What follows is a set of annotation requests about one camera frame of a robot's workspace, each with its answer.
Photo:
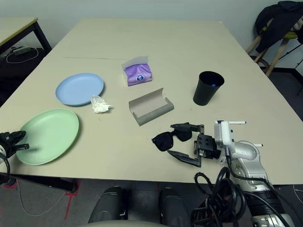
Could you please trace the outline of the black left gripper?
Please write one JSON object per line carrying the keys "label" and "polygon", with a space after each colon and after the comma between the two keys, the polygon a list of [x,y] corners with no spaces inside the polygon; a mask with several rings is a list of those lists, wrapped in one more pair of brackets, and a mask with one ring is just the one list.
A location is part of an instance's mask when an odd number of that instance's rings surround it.
{"label": "black left gripper", "polygon": [[[11,142],[20,142],[26,135],[25,131],[15,131],[12,133],[4,132],[0,134],[0,153],[5,157],[12,156],[12,143]],[[20,151],[29,149],[29,144],[19,144],[13,146],[13,151]]]}

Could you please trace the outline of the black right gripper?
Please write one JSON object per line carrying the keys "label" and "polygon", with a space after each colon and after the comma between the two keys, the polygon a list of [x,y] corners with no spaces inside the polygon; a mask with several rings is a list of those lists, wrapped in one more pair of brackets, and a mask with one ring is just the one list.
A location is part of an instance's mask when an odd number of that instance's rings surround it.
{"label": "black right gripper", "polygon": [[194,141],[194,154],[197,158],[191,158],[188,154],[168,150],[167,152],[177,160],[190,164],[192,166],[201,167],[201,159],[219,159],[221,151],[217,148],[215,139],[212,136],[204,134],[204,125],[193,125],[190,123],[172,124],[171,128],[178,131],[193,131],[198,132],[197,139]]}

